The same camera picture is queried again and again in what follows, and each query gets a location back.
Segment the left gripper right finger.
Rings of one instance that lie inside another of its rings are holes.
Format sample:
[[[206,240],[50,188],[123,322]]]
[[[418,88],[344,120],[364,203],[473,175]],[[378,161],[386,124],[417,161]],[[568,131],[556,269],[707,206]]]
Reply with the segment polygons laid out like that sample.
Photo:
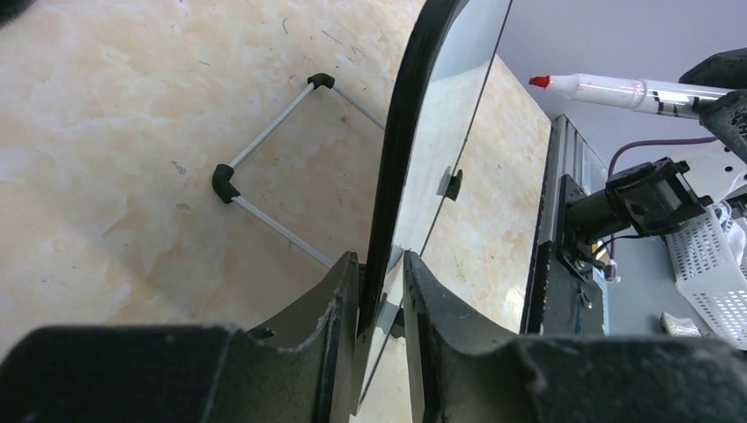
[[[416,422],[743,422],[746,355],[712,338],[518,335],[403,255]]]

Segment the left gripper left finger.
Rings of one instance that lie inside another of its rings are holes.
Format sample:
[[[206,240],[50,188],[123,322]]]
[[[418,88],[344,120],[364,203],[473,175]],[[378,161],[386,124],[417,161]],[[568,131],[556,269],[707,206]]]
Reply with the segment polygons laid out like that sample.
[[[4,422],[345,422],[359,260],[250,330],[48,326],[1,365]]]

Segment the red whiteboard marker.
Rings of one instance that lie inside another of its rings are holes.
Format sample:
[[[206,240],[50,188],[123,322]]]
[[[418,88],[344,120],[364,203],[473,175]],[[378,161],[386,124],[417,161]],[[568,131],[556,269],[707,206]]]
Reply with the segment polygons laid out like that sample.
[[[570,100],[685,119],[696,119],[701,109],[730,92],[719,87],[583,73],[537,76],[529,84]]]

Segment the black framed whiteboard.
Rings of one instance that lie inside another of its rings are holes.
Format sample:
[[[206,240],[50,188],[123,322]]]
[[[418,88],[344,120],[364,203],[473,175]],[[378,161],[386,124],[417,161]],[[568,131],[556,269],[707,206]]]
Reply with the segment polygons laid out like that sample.
[[[407,42],[382,123],[367,258],[332,263],[299,236],[265,223],[328,268],[308,293],[231,343],[248,364],[224,375],[236,421],[332,422],[359,409],[388,334],[403,332],[419,382],[420,329],[410,266],[423,251],[470,135],[503,33],[508,1],[428,1]]]

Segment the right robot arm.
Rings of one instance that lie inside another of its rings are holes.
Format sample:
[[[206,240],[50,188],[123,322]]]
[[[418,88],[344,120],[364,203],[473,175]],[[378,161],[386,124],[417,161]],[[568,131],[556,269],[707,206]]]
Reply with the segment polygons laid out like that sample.
[[[638,237],[680,231],[733,190],[746,184],[746,51],[716,53],[678,82],[575,73],[533,77],[531,85],[571,100],[638,113],[695,119],[711,132],[710,149],[666,157],[609,176],[603,189],[560,203],[558,256],[578,265],[611,267],[596,258],[595,241],[629,227]]]

